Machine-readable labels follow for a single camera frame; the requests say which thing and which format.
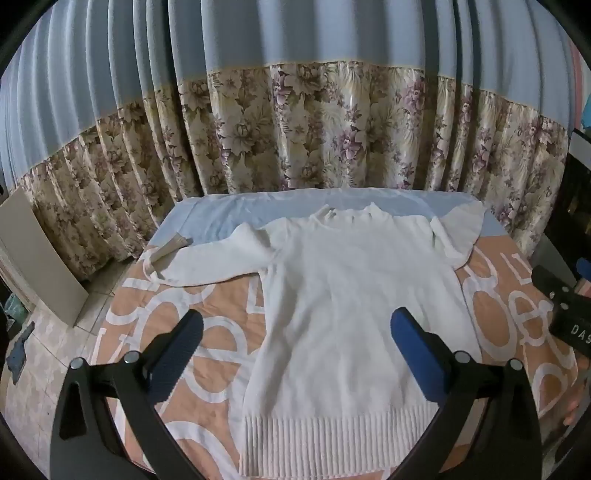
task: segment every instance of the blue object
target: blue object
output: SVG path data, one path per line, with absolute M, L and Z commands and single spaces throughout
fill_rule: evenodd
M 154 345 L 162 342 L 165 348 L 159 352 L 155 364 L 146 366 L 150 369 L 148 398 L 152 405 L 166 401 L 172 394 L 203 338 L 203 328 L 203 316 L 197 310 L 189 310 L 172 332 L 154 339 Z
M 18 340 L 14 343 L 10 355 L 6 359 L 6 366 L 12 373 L 12 384 L 16 385 L 18 379 L 21 378 L 22 369 L 25 367 L 27 361 L 27 354 L 25 353 L 25 341 L 31 336 L 35 329 L 35 322 L 31 322 L 27 329 L 22 333 Z
M 585 280 L 591 281 L 591 262 L 589 260 L 586 258 L 579 258 L 577 260 L 576 268 L 581 277 Z
M 392 314 L 390 330 L 425 398 L 442 406 L 447 398 L 449 376 L 429 341 L 431 334 L 425 333 L 405 307 Z
M 151 238 L 150 245 L 164 245 L 175 233 L 190 238 L 193 245 L 215 242 L 229 237 L 241 223 L 248 222 L 260 228 L 282 217 L 308 217 L 324 205 L 338 210 L 362 210 L 373 202 L 394 216 L 423 215 L 431 219 L 472 201 L 474 197 L 467 193 L 374 188 L 207 195 L 176 204 Z M 506 234 L 487 210 L 480 236 Z

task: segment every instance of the black device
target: black device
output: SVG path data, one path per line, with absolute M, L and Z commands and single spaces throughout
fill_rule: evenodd
M 583 258 L 577 262 L 577 271 L 591 278 L 591 264 Z M 540 265 L 532 270 L 531 281 L 554 303 L 550 333 L 591 358 L 591 298 L 578 295 Z
M 482 365 L 466 352 L 452 353 L 437 335 L 425 333 L 405 308 L 392 315 L 391 332 L 425 397 L 440 408 L 389 480 L 541 478 L 538 418 L 519 360 L 504 366 Z M 154 410 L 154 404 L 172 392 L 202 335 L 201 314 L 189 310 L 143 353 L 128 352 L 107 365 L 89 366 L 82 358 L 74 359 L 57 403 L 51 478 L 202 480 Z M 107 397 L 121 401 L 155 473 L 128 459 Z M 489 401 L 467 458 L 440 473 L 477 398 Z

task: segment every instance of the blue bedsheet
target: blue bedsheet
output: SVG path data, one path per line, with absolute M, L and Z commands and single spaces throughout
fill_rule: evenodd
M 281 217 L 305 217 L 324 205 L 337 209 L 363 209 L 374 202 L 392 215 L 443 216 L 457 205 L 469 202 L 467 193 L 424 192 L 398 189 L 303 189 L 277 193 L 209 195 L 178 203 L 150 241 L 166 243 L 175 233 L 204 244 L 227 238 L 241 223 L 258 228 Z M 486 212 L 481 236 L 505 235 L 490 212 Z

